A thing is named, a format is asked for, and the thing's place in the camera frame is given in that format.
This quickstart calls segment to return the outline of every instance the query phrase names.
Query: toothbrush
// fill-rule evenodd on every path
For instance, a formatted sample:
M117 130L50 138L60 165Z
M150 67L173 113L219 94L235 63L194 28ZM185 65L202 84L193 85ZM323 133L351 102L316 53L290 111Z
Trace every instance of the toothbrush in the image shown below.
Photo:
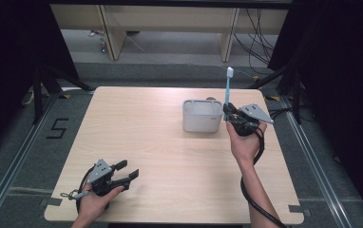
M229 82L230 79L233 77L233 69L228 67L226 70L226 93L225 93L225 103L229 104Z

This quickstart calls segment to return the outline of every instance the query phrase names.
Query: human hand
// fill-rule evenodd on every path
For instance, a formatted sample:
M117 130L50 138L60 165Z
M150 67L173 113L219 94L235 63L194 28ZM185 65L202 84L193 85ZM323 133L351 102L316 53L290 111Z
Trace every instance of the human hand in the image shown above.
M91 189L90 183L86 183L83 192ZM80 201L80 210L78 218L75 219L72 227L88 227L95 219L97 219L105 210L107 204L124 190L123 186L112 189L106 195L99 197L93 192L89 192L83 196Z
M264 133L267 128L267 123L260 121L258 128ZM251 134L246 137L241 137L236 133L235 128L230 122L226 122L226 129L228 130L232 154L240 168L249 165L254 166L254 158L259 149L258 136Z

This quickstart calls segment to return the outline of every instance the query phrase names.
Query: wooden tabletop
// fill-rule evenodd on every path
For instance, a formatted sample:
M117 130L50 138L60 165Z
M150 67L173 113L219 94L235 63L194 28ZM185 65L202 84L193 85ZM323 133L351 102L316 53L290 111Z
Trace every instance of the wooden tabletop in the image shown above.
M87 169L104 159L109 165L128 160L113 180L136 169L140 176L110 202L100 221L250 223L225 123L216 133L182 129L183 101L214 97L223 102L224 94L217 88L97 88L52 194L63 201L47 207L46 219L76 219L75 201L60 194L77 189ZM231 89L230 102L236 107L256 103L267 112L258 90ZM270 124L256 169L282 222L303 222L303 214L289 210L289 205L299 202Z

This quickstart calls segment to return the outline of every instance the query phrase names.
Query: gray carpet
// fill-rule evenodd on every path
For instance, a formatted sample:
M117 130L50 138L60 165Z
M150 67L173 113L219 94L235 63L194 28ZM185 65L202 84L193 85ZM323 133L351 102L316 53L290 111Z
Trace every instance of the gray carpet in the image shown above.
M76 64L80 77L90 86L185 86L224 87L224 68L217 66L153 66L153 65L108 65ZM255 73L250 67L235 67L246 74ZM270 73L269 69L256 71ZM231 87L246 88L254 82L249 76L236 73ZM73 86L60 80L62 86ZM277 80L262 88L264 95L276 95ZM55 223L44 219L45 206L67 154L76 136L92 95L72 94L68 99L58 99L48 113L43 129L16 178L11 191L0 209L0 227L69 227L70 223ZM281 103L267 101L268 108L280 109ZM334 190L342 200L353 227L363 227L363 201L354 189L351 180L341 165L332 159L334 151L329 146L317 122L313 121L311 109L301 109L302 126L314 150L328 174ZM66 128L61 139L48 139L59 132L51 131L57 118L67 118L57 126ZM33 106L19 109L16 118L0 139L0 180L10 162L27 136L33 121ZM310 166L303 155L296 136L285 114L275 119L275 129L287 162L294 187L306 216L303 224L295 227L336 227L332 213L321 194ZM93 227L106 227L95 223Z

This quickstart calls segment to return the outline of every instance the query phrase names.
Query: white translucent container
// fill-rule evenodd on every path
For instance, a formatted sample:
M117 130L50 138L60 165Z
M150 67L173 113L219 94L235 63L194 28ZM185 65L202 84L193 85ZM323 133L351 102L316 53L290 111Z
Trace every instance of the white translucent container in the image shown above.
M186 100L182 104L182 129L189 132L217 132L222 104L215 100Z

